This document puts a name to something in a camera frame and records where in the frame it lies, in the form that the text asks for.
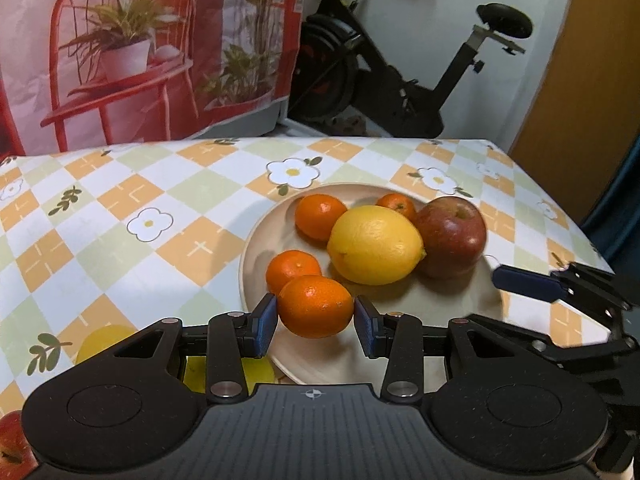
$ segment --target white flower pot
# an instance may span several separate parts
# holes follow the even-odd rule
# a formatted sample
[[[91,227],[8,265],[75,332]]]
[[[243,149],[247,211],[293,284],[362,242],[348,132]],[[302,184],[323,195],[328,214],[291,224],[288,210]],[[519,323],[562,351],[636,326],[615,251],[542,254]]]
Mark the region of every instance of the white flower pot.
[[[100,63],[107,81],[120,81],[132,75],[146,72],[150,47],[151,41],[144,40],[101,53]]]

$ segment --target apple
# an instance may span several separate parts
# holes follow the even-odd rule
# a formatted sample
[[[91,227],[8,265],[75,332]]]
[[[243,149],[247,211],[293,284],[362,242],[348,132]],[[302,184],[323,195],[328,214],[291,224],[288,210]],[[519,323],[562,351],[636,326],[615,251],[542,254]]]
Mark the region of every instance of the apple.
[[[22,480],[37,466],[22,431],[20,411],[7,413],[0,418],[0,479]]]
[[[429,202],[414,222],[426,256],[417,266],[429,278],[463,276],[476,266],[486,244],[482,213],[469,200],[441,196]]]

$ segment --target orange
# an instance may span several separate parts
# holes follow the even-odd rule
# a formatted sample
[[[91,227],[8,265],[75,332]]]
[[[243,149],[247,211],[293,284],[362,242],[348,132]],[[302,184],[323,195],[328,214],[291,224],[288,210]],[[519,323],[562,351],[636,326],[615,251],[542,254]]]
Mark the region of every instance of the orange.
[[[353,317],[353,298],[340,283],[324,276],[300,276],[278,296],[278,314],[289,330],[316,339],[342,332]]]
[[[376,205],[393,209],[410,222],[413,222],[417,217],[414,202],[401,193],[386,194],[376,202]]]
[[[296,227],[319,242],[328,242],[337,219],[347,211],[335,196],[313,194],[305,196],[296,207]]]
[[[271,294],[279,294],[282,287],[298,276],[322,276],[318,260],[303,251],[291,250],[278,254],[269,262],[264,277]]]

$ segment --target lemon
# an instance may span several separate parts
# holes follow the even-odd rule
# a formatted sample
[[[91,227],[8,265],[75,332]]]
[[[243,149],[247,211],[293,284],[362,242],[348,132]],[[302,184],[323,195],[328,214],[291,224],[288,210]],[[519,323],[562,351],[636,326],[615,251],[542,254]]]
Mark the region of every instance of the lemon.
[[[89,357],[99,354],[135,333],[135,328],[124,325],[107,325],[94,330],[82,341],[76,356],[76,364],[86,361]]]
[[[335,270],[361,285],[402,280],[424,256],[418,229],[400,213],[377,205],[340,216],[326,249]]]
[[[267,358],[243,358],[242,370],[244,370],[244,378],[246,379],[246,386],[249,394],[253,392],[257,383],[276,382],[276,375],[273,373],[273,368]],[[184,378],[182,379],[182,382],[186,384],[192,392],[203,394],[206,373],[206,357],[187,357],[187,367],[184,371]]]

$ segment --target checkered tablecloth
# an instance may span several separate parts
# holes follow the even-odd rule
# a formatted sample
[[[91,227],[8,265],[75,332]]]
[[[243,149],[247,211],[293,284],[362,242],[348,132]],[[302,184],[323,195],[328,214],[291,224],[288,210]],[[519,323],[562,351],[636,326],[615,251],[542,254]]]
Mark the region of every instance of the checkered tablecloth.
[[[0,411],[71,367],[82,341],[107,324],[203,324],[242,310],[238,265],[251,228],[278,200],[327,182],[465,196],[484,214],[493,266],[548,272],[578,260],[609,269],[484,140],[217,139],[10,158],[0,166]],[[564,304],[503,300],[508,321],[558,344],[604,337]],[[47,361],[52,370],[32,364],[37,345],[60,354]]]

